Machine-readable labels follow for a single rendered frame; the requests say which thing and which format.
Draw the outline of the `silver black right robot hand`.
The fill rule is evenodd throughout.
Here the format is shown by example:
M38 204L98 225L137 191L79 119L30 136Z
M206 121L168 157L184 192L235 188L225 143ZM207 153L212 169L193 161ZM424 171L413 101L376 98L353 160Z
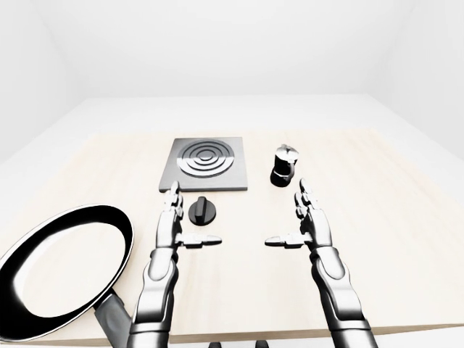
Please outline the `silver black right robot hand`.
M328 218L304 178L299 181L299 191L294 195L294 203L300 220L299 232L270 237L265 240L265 246L298 249L306 245L310 250L331 247Z

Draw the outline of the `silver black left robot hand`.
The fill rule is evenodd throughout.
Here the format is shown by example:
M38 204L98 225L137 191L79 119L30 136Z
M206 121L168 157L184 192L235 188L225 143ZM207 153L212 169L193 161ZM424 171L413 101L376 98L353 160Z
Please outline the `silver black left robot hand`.
M183 196L180 191L179 182L173 181L171 187L165 192L164 208L157 225L156 248L199 249L203 246L221 244L222 239L219 236L182 233Z

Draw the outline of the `round black stove knob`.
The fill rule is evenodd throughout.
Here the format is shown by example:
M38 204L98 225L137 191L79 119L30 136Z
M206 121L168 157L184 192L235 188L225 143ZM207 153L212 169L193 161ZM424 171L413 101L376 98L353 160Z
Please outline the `round black stove knob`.
M197 226L206 226L216 217L215 205L205 196L200 196L188 209L189 220Z

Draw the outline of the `flat dark stove plate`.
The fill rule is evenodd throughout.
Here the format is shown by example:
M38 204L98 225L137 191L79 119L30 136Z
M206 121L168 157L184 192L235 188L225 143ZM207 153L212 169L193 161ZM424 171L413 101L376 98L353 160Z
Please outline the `flat dark stove plate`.
M241 137L176 138L159 191L177 181L182 192L246 191L244 145Z

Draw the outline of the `black silver moka pot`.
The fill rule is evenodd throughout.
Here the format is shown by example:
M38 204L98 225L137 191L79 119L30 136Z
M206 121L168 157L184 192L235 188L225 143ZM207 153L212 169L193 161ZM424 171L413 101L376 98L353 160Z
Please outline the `black silver moka pot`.
M275 151L274 166L270 174L270 182L277 187L286 187L294 177L295 165L299 159L299 152L286 144L282 144Z

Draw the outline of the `black frying pan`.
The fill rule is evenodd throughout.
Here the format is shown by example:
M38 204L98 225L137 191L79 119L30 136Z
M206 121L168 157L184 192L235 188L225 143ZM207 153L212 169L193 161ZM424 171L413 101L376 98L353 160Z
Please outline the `black frying pan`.
M94 309L115 341L130 318L113 286L128 264L129 217L103 204L72 208L27 232L0 257L0 341L39 339Z

